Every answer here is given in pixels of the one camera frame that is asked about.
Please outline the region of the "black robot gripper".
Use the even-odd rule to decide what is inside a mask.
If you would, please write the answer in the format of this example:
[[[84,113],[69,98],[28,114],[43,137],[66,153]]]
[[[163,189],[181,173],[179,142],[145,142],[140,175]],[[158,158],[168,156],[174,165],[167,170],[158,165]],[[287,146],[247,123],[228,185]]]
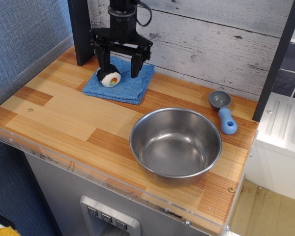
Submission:
[[[139,35],[137,24],[146,27],[137,19],[137,6],[109,6],[110,26],[108,28],[92,28],[91,45],[97,56],[99,66],[108,70],[110,66],[110,52],[118,52],[132,56],[131,77],[136,78],[143,63],[151,57],[153,43]]]

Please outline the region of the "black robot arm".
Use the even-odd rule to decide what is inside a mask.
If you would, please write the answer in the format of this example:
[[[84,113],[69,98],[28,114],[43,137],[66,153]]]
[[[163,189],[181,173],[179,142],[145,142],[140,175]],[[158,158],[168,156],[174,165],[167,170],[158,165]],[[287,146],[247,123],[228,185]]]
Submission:
[[[150,24],[141,24],[137,19],[137,6],[141,5],[149,12],[151,9],[139,0],[111,0],[108,6],[110,15],[109,28],[92,28],[91,46],[97,56],[99,69],[96,73],[102,84],[111,87],[118,83],[121,74],[111,64],[111,51],[131,56],[131,77],[136,78],[142,69],[143,63],[150,59],[150,48],[153,43],[139,35],[136,25],[146,27]]]

